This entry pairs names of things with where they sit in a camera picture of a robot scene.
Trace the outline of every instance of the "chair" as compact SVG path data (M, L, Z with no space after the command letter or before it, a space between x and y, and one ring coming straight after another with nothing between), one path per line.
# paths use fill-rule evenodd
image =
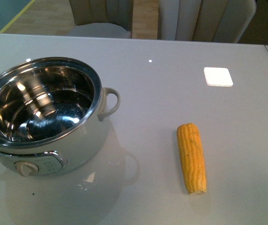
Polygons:
M255 0L160 0L158 39L237 43Z
M131 38L134 0L69 0L75 27L67 36Z

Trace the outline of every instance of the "corn on the cob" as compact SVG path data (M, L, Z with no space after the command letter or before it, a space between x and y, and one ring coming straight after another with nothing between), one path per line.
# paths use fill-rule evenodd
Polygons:
M207 180L199 130L187 123L178 127L176 135L186 189L189 194L205 193Z

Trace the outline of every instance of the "white table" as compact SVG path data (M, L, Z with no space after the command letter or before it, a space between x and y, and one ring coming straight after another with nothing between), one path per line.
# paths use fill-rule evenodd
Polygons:
M86 62L122 102L77 170L24 178L0 164L0 224L268 224L265 46L0 35L0 73L50 56ZM208 86L204 67L228 68L234 85ZM176 128L187 122L202 137L204 195L184 187Z

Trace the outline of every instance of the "electric cooking pot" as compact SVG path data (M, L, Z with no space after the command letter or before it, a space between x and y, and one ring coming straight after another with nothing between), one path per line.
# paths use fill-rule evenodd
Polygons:
M117 97L107 109L107 95ZM22 176L66 172L90 159L120 96L87 64L32 60L0 74L0 162Z

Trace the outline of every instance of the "white pot handle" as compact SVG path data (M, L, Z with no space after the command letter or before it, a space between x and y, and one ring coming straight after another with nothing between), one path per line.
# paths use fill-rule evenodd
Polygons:
M104 118L106 118L107 116L112 115L113 113L115 113L116 110L119 108L119 105L120 105L120 95L119 95L118 91L116 91L113 88L102 88L102 91L103 91L104 100L103 100L103 103L100 106L100 110L99 110L99 112L97 114L99 121L103 121ZM116 102L116 105L112 109L109 109L109 110L105 111L106 105L107 105L107 96L108 96L108 94L115 95L117 97L117 102Z

